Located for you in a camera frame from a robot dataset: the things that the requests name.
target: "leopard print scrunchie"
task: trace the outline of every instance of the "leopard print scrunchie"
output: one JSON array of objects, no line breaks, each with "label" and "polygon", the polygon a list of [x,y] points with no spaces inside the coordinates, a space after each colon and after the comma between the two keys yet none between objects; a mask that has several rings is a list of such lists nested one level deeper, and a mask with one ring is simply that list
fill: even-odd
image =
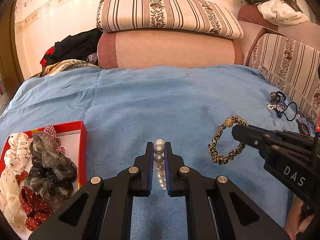
[{"label": "leopard print scrunchie", "polygon": [[245,144],[241,142],[239,143],[239,146],[233,149],[226,157],[219,155],[218,151],[216,150],[218,140],[220,139],[223,131],[227,127],[232,127],[234,123],[239,123],[248,127],[247,121],[242,119],[239,115],[234,115],[233,117],[228,117],[226,120],[224,120],[224,123],[218,127],[218,131],[213,136],[212,143],[208,145],[209,153],[213,163],[218,163],[219,165],[227,164],[229,160],[233,160],[233,158],[239,155],[245,148]]}]

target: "white cloth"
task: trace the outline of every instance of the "white cloth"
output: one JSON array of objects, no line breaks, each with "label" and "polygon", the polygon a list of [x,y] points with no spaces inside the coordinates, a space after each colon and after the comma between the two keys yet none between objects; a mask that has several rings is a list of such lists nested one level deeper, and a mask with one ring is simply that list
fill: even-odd
[{"label": "white cloth", "polygon": [[278,26],[296,25],[309,20],[305,14],[296,12],[288,4],[280,0],[261,3],[258,5],[258,10],[263,15],[263,18]]},{"label": "white cloth", "polygon": [[30,158],[28,135],[12,133],[8,140],[10,149],[5,152],[4,164],[13,171],[22,171]]},{"label": "white cloth", "polygon": [[15,175],[9,167],[5,167],[0,177],[0,209],[12,228],[23,232],[26,230],[27,215],[21,208],[19,193]]}]

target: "pearl bracelet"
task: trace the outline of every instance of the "pearl bracelet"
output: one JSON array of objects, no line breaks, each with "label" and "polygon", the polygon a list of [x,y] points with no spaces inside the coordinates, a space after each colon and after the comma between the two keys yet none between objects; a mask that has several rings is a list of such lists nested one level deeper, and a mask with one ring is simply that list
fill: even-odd
[{"label": "pearl bracelet", "polygon": [[164,170],[164,140],[158,139],[155,143],[155,157],[153,160],[156,163],[157,178],[160,184],[160,187],[163,190],[167,190],[167,184],[165,179],[165,170]]}]

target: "gold beaded bead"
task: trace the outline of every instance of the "gold beaded bead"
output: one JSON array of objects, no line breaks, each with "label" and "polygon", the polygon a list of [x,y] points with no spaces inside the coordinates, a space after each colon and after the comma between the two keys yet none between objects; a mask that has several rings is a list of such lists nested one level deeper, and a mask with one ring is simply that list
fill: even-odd
[{"label": "gold beaded bead", "polygon": [[226,127],[232,127],[233,126],[233,120],[231,119],[231,117],[226,118],[224,120],[223,125],[226,126]]}]

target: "blue blanket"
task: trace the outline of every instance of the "blue blanket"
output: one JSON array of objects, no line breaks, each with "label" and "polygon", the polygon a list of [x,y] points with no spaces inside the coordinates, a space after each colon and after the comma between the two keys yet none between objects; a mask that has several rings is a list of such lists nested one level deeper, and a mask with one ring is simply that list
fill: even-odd
[{"label": "blue blanket", "polygon": [[[276,90],[259,71],[239,65],[75,69],[25,81],[0,117],[0,142],[13,132],[83,120],[90,179],[115,176],[144,154],[148,141],[162,138],[187,166],[204,176],[227,176],[283,226],[288,189],[263,169],[257,150],[246,147],[222,166],[208,153],[217,127],[235,114],[255,126],[298,132],[295,122],[266,108]],[[226,155],[237,145],[227,129],[217,148]],[[131,239],[187,239],[184,198],[170,198],[154,179],[151,196],[134,199]]]}]

